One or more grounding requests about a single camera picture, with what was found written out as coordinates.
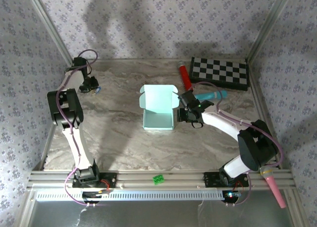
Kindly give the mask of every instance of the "light blue cardboard box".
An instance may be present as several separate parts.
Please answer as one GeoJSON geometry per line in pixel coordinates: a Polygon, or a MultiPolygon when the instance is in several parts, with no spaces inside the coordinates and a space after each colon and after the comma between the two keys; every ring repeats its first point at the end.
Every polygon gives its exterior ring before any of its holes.
{"type": "Polygon", "coordinates": [[[144,85],[140,92],[143,111],[143,128],[171,130],[174,128],[173,108],[179,106],[177,88],[174,85],[144,85]]]}

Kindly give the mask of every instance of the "red cylinder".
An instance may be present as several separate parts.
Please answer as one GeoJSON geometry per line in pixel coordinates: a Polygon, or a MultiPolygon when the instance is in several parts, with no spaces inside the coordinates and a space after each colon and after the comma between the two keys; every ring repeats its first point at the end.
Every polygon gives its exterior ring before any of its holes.
{"type": "Polygon", "coordinates": [[[182,76],[183,83],[185,85],[185,89],[186,89],[186,91],[188,91],[192,87],[192,83],[190,82],[188,72],[187,72],[186,67],[185,67],[185,63],[183,61],[180,61],[178,63],[178,68],[180,71],[180,75],[182,76]]]}

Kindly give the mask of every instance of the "green block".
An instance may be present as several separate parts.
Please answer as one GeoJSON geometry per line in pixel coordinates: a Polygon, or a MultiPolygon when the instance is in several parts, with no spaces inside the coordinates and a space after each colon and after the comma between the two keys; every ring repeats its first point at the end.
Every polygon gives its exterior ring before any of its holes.
{"type": "Polygon", "coordinates": [[[153,177],[153,182],[154,182],[154,185],[158,185],[158,184],[164,182],[164,177],[163,177],[163,175],[160,174],[160,175],[154,176],[154,177],[153,177]]]}

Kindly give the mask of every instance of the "light blue handle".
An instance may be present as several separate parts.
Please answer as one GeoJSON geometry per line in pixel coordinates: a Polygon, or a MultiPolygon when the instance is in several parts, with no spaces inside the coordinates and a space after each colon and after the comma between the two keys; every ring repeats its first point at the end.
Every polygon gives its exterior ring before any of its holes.
{"type": "MultiPolygon", "coordinates": [[[[222,97],[226,98],[227,97],[227,92],[226,91],[221,91],[222,97]]],[[[220,99],[220,93],[217,92],[209,92],[209,93],[202,93],[202,94],[196,94],[195,95],[196,99],[198,100],[209,100],[209,99],[220,99]]]]}

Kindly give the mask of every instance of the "metal edge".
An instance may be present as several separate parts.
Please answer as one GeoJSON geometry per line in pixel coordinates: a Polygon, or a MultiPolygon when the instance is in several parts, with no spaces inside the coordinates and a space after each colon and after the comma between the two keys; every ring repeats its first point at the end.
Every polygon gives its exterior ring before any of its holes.
{"type": "MultiPolygon", "coordinates": [[[[34,171],[31,173],[27,188],[30,189],[48,189],[48,188],[63,188],[64,180],[67,176],[67,171],[34,171]]],[[[117,177],[117,188],[115,190],[197,190],[197,189],[221,189],[227,190],[231,188],[205,188],[203,181],[204,172],[160,172],[156,173],[143,172],[129,172],[119,174],[117,177]],[[160,185],[153,185],[153,176],[157,174],[164,174],[165,182],[160,185]]],[[[273,175],[276,179],[277,185],[280,189],[296,188],[293,176],[290,170],[274,170],[273,175]]],[[[252,187],[254,190],[268,190],[268,185],[263,177],[257,172],[251,172],[252,187]]]]}
{"type": "Polygon", "coordinates": [[[247,55],[247,59],[249,64],[252,64],[255,57],[261,50],[263,44],[265,43],[266,38],[270,34],[275,22],[278,20],[282,10],[286,6],[288,0],[275,0],[274,5],[272,6],[271,10],[269,11],[265,22],[256,37],[255,42],[252,44],[249,53],[247,55]]]}
{"type": "Polygon", "coordinates": [[[30,0],[35,11],[38,13],[41,21],[43,22],[44,26],[46,27],[49,35],[53,39],[54,43],[56,44],[59,52],[61,53],[62,57],[66,61],[68,66],[72,64],[72,58],[67,50],[65,43],[63,42],[62,38],[60,37],[56,27],[54,26],[53,21],[51,20],[49,14],[47,13],[44,4],[41,0],[30,0]]]}
{"type": "Polygon", "coordinates": [[[288,210],[295,227],[310,227],[297,189],[284,190],[288,210]]]}
{"type": "Polygon", "coordinates": [[[47,158],[48,152],[49,152],[51,144],[52,144],[52,140],[53,140],[53,137],[54,137],[55,129],[56,129],[56,126],[52,123],[51,127],[50,127],[50,132],[49,132],[49,135],[48,135],[48,138],[46,140],[46,143],[45,143],[45,146],[44,146],[44,150],[43,150],[43,153],[42,153],[42,158],[39,161],[39,163],[35,166],[33,171],[35,171],[35,170],[36,171],[42,171],[43,170],[44,164],[45,164],[45,160],[47,158]]]}
{"type": "MultiPolygon", "coordinates": [[[[70,195],[78,201],[83,201],[82,191],[71,189],[70,195]]],[[[222,190],[149,190],[120,191],[114,190],[102,195],[99,201],[157,201],[157,200],[224,200],[222,190]]],[[[72,201],[62,190],[41,190],[37,192],[37,201],[72,201]]]]}
{"type": "MultiPolygon", "coordinates": [[[[259,96],[263,97],[260,87],[255,83],[252,73],[250,72],[250,82],[252,93],[255,101],[255,105],[259,112],[260,117],[263,121],[267,123],[267,126],[270,130],[274,130],[273,123],[271,119],[268,119],[265,116],[265,111],[268,111],[266,104],[262,102],[259,96]]],[[[287,200],[287,206],[292,217],[292,221],[295,227],[309,227],[308,218],[303,208],[303,204],[300,200],[298,190],[285,190],[285,198],[287,200]]]]}
{"type": "Polygon", "coordinates": [[[37,191],[31,190],[28,191],[28,194],[25,195],[23,200],[23,208],[21,208],[19,215],[17,216],[14,226],[15,227],[27,227],[32,216],[33,208],[35,205],[35,197],[37,191]]]}
{"type": "MultiPolygon", "coordinates": [[[[245,62],[245,58],[213,58],[216,60],[224,60],[224,61],[231,61],[231,62],[245,62]]],[[[191,59],[188,59],[188,57],[183,57],[183,58],[116,58],[116,59],[103,59],[99,58],[96,61],[96,64],[99,63],[108,63],[108,62],[179,62],[179,61],[185,61],[185,62],[190,62],[191,59]]]]}

